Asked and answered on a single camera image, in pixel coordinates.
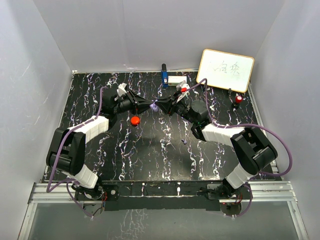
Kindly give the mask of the purple earbud charging case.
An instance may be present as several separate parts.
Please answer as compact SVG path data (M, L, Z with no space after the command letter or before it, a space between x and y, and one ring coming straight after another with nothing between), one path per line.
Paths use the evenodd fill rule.
M159 111L159 107L156 105L156 101L154 101L152 104L149 105L149 107L152 109L154 112Z

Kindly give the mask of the red earbud charging case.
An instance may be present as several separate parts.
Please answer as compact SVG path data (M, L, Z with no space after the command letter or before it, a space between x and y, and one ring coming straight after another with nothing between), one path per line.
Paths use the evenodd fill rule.
M138 116L133 116L131 119L130 119L130 123L133 125L133 126L138 126L140 124L141 120Z

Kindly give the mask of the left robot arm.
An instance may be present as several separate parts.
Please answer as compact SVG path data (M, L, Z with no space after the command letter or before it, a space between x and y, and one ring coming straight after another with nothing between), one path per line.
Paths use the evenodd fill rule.
M88 142L106 133L117 122L117 115L131 112L139 115L150 109L153 101L145 99L131 90L125 83L116 91L102 87L97 113L74 127L57 128L54 132L46 165L51 168L50 180L56 171L67 176L65 183L73 183L81 193L97 200L103 195L99 177L85 165L85 152Z

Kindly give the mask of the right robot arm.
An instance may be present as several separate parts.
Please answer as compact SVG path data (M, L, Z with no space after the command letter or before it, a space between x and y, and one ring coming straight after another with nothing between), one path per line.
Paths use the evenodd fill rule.
M175 95L159 99L155 105L167 115L176 113L192 123L191 131L196 139L233 147L238 159L237 166L222 180L222 184L208 190L209 193L223 198L235 198L247 181L278 157L277 150L259 127L217 127L210 120L204 101L195 100L187 105L178 98Z

